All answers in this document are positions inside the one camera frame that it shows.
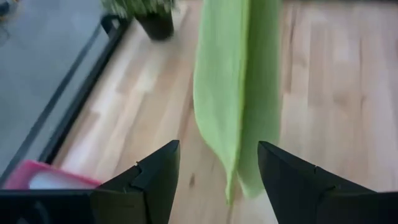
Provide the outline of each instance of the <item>green plant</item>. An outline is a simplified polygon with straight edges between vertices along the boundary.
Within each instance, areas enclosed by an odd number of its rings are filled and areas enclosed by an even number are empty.
[[[174,0],[101,0],[104,8],[123,18],[145,16],[150,13],[169,13],[174,7]]]

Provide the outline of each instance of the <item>plant pot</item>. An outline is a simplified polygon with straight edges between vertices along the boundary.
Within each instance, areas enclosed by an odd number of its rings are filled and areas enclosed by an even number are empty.
[[[172,13],[151,13],[145,16],[136,16],[136,19],[152,40],[166,40],[174,33]]]

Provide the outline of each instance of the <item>potted plant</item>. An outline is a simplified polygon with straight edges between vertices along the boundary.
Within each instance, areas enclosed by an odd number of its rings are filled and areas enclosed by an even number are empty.
[[[174,33],[174,0],[101,0],[107,11],[126,19],[135,17],[152,40],[165,40]]]

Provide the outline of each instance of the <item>green towel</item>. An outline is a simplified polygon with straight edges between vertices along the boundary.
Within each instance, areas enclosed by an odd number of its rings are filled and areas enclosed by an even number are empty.
[[[258,141],[279,140],[278,0],[205,0],[193,81],[195,117],[224,165],[226,198],[238,175],[247,197],[264,190]]]

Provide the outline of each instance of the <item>gray floor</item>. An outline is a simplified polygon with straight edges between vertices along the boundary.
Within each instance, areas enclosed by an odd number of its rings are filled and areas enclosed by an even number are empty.
[[[91,37],[102,14],[100,0],[21,0],[18,7],[15,15],[0,24],[0,174]],[[63,105],[57,105],[56,118],[47,122],[47,129],[56,126],[70,103],[68,99],[75,95],[73,90],[78,89],[105,46],[104,32],[97,42],[75,74],[74,86],[66,93]],[[44,135],[41,142],[49,137]]]

